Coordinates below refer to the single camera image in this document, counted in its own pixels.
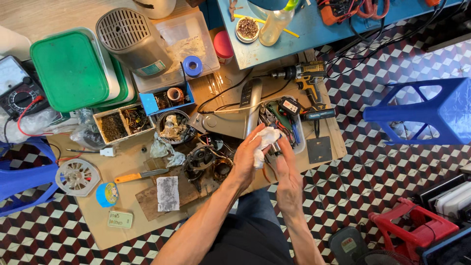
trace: yellow tube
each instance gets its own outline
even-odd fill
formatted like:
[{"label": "yellow tube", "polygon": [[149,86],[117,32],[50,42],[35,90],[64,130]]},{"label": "yellow tube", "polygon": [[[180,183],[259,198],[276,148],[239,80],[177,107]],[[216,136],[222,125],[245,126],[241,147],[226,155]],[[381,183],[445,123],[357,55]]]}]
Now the yellow tube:
[{"label": "yellow tube", "polygon": [[[243,17],[245,17],[245,16],[242,16],[242,15],[239,15],[239,14],[234,14],[234,17],[243,18]],[[257,22],[260,22],[260,23],[265,24],[265,20],[261,20],[261,19],[258,19],[258,18],[253,18],[253,19],[255,19],[255,21],[257,21]],[[292,32],[292,31],[289,31],[289,30],[287,30],[287,29],[283,29],[283,31],[288,32],[289,34],[293,35],[293,36],[296,37],[296,38],[299,38],[299,35],[296,34],[296,33],[294,33],[294,32]]]}]

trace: white card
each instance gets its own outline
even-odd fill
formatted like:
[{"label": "white card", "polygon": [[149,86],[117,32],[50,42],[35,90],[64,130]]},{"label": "white card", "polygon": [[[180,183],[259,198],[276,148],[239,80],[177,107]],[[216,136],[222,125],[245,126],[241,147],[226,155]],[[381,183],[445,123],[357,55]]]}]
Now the white card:
[{"label": "white card", "polygon": [[157,178],[157,200],[159,212],[180,210],[178,177]]}]

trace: red container lid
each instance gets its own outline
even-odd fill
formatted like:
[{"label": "red container lid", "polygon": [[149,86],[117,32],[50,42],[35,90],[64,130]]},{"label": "red container lid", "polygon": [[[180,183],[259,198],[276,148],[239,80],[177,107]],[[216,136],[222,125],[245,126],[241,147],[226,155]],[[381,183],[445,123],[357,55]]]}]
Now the red container lid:
[{"label": "red container lid", "polygon": [[229,59],[234,56],[227,31],[224,30],[216,34],[214,37],[214,49],[216,50],[216,54],[221,58]]}]

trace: black shirt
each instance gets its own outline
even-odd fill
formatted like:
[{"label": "black shirt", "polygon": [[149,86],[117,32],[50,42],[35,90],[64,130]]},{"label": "black shirt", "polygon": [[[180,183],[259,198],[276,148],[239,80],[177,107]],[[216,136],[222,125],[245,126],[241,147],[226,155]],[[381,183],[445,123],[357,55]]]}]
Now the black shirt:
[{"label": "black shirt", "polygon": [[280,227],[261,218],[229,214],[200,265],[293,264]]}]

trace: white electrical plug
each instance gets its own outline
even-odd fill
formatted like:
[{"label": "white electrical plug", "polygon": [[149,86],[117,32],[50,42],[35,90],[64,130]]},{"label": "white electrical plug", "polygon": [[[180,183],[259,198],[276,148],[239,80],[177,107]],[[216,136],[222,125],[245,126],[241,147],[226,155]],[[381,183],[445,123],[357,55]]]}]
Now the white electrical plug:
[{"label": "white electrical plug", "polygon": [[114,147],[108,147],[105,149],[101,149],[100,155],[105,157],[115,157],[116,155],[119,155],[116,151],[117,149],[115,149]]}]

